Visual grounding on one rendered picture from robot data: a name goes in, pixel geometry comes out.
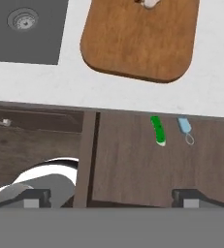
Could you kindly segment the open brown wooden drawer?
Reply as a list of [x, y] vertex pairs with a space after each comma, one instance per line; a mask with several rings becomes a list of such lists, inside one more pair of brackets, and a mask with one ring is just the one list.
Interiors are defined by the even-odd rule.
[[224, 121], [192, 118], [189, 145], [173, 117], [161, 118], [164, 147], [147, 115], [87, 112], [75, 207], [172, 204], [174, 189], [198, 189], [224, 202]]

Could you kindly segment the light blue peeler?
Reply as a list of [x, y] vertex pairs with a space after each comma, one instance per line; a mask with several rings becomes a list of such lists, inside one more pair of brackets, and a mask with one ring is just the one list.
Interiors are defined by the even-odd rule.
[[187, 118], [179, 117], [177, 123], [180, 131], [185, 135], [185, 141], [189, 145], [193, 145], [195, 140], [191, 135], [192, 127]]

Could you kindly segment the grey sink basin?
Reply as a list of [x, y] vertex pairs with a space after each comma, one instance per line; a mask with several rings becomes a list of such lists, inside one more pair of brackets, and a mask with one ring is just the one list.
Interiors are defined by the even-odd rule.
[[69, 0], [0, 0], [0, 62], [57, 65]]

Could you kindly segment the white, black and grey round object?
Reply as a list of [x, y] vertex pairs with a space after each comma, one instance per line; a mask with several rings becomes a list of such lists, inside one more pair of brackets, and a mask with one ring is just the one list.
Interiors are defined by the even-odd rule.
[[12, 183], [24, 184], [35, 189], [50, 189], [51, 208], [62, 207], [75, 195], [79, 160], [72, 157], [59, 157], [46, 160], [23, 171]]

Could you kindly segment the white garlic bulb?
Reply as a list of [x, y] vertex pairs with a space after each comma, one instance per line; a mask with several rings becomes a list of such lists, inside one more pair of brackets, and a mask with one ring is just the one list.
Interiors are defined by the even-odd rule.
[[136, 3], [141, 4], [144, 8], [150, 10], [154, 8], [161, 0], [135, 0]]

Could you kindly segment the wooden cutting board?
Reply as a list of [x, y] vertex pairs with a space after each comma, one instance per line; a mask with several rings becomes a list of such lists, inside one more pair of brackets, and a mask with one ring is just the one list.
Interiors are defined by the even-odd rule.
[[161, 0], [148, 10], [135, 0], [91, 0], [80, 40], [93, 70], [169, 83], [188, 70], [200, 0]]

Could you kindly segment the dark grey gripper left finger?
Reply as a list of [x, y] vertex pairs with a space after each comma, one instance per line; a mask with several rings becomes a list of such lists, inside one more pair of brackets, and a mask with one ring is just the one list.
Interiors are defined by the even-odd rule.
[[0, 190], [0, 208], [51, 208], [50, 189], [13, 184]]

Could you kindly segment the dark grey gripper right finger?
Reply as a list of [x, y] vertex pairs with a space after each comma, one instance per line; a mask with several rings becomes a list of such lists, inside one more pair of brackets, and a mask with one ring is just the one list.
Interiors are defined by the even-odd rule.
[[197, 189], [174, 189], [172, 207], [178, 208], [216, 208], [224, 207], [224, 202], [207, 197]]

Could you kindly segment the brown wooden cupboard door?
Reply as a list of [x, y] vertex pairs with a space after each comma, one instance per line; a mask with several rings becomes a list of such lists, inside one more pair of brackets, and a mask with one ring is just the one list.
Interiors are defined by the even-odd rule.
[[83, 113], [0, 109], [0, 187], [26, 169], [56, 157], [79, 156]]

